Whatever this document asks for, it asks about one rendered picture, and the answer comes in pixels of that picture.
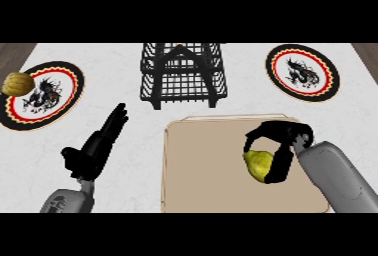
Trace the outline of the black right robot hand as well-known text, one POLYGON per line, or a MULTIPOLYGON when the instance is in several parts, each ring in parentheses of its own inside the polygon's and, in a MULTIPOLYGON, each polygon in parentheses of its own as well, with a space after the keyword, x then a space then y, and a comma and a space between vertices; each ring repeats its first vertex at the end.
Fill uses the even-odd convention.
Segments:
POLYGON ((307 124, 290 121, 265 121, 260 126, 245 134, 244 154, 253 150, 251 145, 262 137, 279 143, 273 154, 273 162, 265 184, 281 183, 287 180, 294 153, 291 148, 307 149, 313 143, 313 130, 307 124))

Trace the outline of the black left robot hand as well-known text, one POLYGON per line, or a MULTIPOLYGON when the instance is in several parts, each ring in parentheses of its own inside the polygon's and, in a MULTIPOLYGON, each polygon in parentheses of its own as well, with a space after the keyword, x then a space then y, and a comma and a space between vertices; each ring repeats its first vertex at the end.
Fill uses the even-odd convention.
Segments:
POLYGON ((104 170, 113 146, 129 121, 126 104, 120 103, 102 128, 90 135, 81 149, 65 147, 61 151, 71 177, 93 181, 104 170))

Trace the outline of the yellow pear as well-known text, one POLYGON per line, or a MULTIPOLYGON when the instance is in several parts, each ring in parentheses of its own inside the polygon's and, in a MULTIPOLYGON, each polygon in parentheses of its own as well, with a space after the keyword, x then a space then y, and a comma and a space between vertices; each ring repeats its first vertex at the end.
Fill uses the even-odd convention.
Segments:
POLYGON ((250 150, 244 154, 244 160, 251 176, 260 183, 263 183, 270 171, 273 154, 268 151, 250 150))

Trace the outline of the beige tray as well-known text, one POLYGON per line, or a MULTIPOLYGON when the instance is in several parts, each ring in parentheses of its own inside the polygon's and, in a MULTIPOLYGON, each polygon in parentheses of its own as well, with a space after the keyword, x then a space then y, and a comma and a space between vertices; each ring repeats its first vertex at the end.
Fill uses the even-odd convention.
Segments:
POLYGON ((203 116, 166 128, 161 211, 166 213, 302 212, 325 213, 328 201, 302 169, 291 164, 288 178, 260 183, 244 161, 245 134, 282 114, 203 116))

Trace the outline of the black rimmed dragon plate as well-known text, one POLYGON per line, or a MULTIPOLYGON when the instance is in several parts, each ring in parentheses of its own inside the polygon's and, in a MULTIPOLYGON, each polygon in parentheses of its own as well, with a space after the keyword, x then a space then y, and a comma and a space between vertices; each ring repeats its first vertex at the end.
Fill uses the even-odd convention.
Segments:
POLYGON ((319 103, 337 95, 337 67, 313 48, 300 44, 282 44, 270 50, 265 64, 275 86, 296 99, 319 103))
POLYGON ((15 131, 42 129, 76 106, 84 91, 84 75, 70 62, 46 62, 25 71, 36 82, 21 97, 0 96, 0 124, 15 131))

